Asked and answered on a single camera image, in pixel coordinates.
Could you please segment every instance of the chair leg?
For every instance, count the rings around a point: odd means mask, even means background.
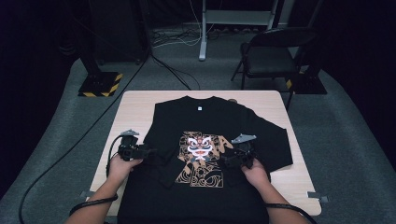
[[[238,73],[239,68],[241,67],[241,65],[242,65],[242,59],[241,59],[241,61],[239,62],[238,66],[236,67],[235,71],[233,72],[233,77],[231,78],[231,81],[233,81],[233,79],[235,78],[235,76],[236,76],[236,74]]]
[[[291,97],[293,96],[293,91],[290,91],[288,102],[286,103],[286,110],[289,110]]]
[[[245,88],[245,73],[242,74],[241,90]]]

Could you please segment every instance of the graphic print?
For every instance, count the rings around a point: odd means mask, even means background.
[[[186,166],[176,183],[191,187],[222,188],[223,175],[217,161],[225,147],[233,148],[223,136],[198,132],[184,132],[180,138],[178,158]]]

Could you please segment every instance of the yellow and black hazard tape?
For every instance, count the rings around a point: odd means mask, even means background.
[[[94,91],[86,91],[86,92],[79,92],[78,96],[85,96],[85,97],[108,97],[114,95],[116,92],[117,88],[120,85],[120,81],[122,78],[122,74],[118,74],[114,80],[113,85],[110,88],[109,92],[94,92]]]
[[[299,72],[299,75],[303,75],[303,74],[305,74],[304,71],[300,71],[300,72]],[[289,90],[290,90],[290,88],[293,86],[293,82],[291,81],[291,79],[287,79],[287,80],[286,80],[286,86],[288,87]]]

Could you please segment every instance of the gold print design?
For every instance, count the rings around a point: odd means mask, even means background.
[[[206,139],[210,137],[212,150],[208,152],[205,160],[197,160],[188,150],[189,139]],[[217,161],[220,153],[225,152],[225,147],[233,148],[223,136],[202,134],[198,132],[184,132],[180,138],[178,158],[186,162],[186,166],[176,179],[176,183],[190,184],[191,187],[222,188],[223,175]]]

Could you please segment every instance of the gray carpet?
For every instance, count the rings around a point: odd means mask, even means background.
[[[166,45],[153,50],[170,66],[194,76],[201,90],[238,90],[240,77],[230,77],[238,63],[239,43],[250,35],[226,35],[209,40],[207,59],[198,61],[199,45]],[[21,197],[32,182],[71,148],[113,104],[140,65],[106,63],[103,71],[124,76],[112,97],[77,97],[86,77],[76,61],[50,126],[21,174],[0,202],[0,223],[18,223]],[[181,74],[193,90],[198,85]],[[290,120],[317,192],[329,197],[318,223],[396,223],[396,175],[358,109],[343,88],[328,74],[319,78],[326,95],[294,95]],[[265,90],[271,80],[248,80],[248,90]],[[282,81],[275,84],[279,88]],[[126,90],[186,90],[151,58]],[[284,101],[288,94],[282,93]],[[83,201],[79,194],[90,188],[97,163],[115,117],[120,98],[100,118],[77,146],[32,188],[22,214],[25,223],[62,223],[69,210]]]

